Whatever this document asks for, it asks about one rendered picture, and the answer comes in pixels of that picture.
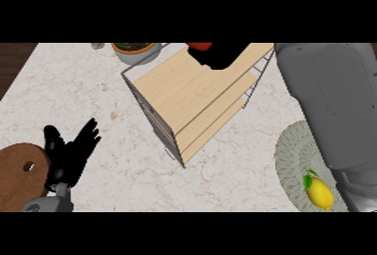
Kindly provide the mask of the red tomato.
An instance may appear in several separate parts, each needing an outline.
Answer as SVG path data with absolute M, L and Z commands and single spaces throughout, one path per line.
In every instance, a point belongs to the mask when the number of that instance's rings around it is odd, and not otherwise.
M 207 51 L 211 46 L 211 43 L 186 43 L 186 44 L 192 49 L 198 51 Z

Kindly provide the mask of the yellow lemon with leaf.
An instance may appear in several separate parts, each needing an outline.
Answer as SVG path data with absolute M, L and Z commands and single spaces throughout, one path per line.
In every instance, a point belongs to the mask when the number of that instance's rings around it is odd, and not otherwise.
M 304 169 L 303 187 L 312 204 L 328 211 L 334 203 L 334 196 L 328 185 L 321 180 L 313 169 Z

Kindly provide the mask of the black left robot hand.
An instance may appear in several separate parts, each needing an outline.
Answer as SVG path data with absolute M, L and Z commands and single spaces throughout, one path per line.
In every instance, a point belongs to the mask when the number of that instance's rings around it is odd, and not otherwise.
M 56 191 L 59 183 L 77 185 L 100 139 L 94 119 L 87 121 L 72 141 L 63 141 L 55 126 L 44 126 L 44 150 L 50 160 L 44 187 L 49 191 Z

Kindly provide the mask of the round grey placemat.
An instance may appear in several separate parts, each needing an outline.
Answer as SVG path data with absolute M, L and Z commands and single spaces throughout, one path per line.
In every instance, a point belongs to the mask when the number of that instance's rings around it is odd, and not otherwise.
M 282 131 L 275 145 L 273 158 L 279 183 L 297 210 L 324 212 L 324 209 L 312 204 L 303 186 L 306 170 L 312 169 L 315 173 L 310 173 L 310 176 L 319 177 L 332 193 L 334 202 L 330 211 L 346 212 L 346 203 L 335 188 L 335 180 L 325 166 L 306 121 L 296 122 Z

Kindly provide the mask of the potted plant in grey pot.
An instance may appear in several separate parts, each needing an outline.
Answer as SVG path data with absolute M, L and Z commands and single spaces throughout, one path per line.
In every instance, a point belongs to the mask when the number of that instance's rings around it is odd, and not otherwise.
M 120 60 L 127 65 L 145 65 L 160 55 L 161 43 L 114 43 L 112 48 Z

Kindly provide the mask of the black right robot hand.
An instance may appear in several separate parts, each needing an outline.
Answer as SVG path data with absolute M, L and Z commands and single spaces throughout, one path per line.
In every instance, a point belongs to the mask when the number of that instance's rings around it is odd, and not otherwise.
M 198 51 L 188 47 L 188 53 L 201 65 L 207 65 L 213 70 L 223 70 L 229 67 L 247 46 L 248 43 L 245 42 L 214 42 L 207 51 Z

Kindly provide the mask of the brown wooden cutting board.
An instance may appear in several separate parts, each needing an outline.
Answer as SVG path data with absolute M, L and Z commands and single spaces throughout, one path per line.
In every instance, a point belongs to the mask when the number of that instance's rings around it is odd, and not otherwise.
M 0 149 L 0 212 L 19 211 L 26 202 L 47 194 L 49 158 L 32 143 Z

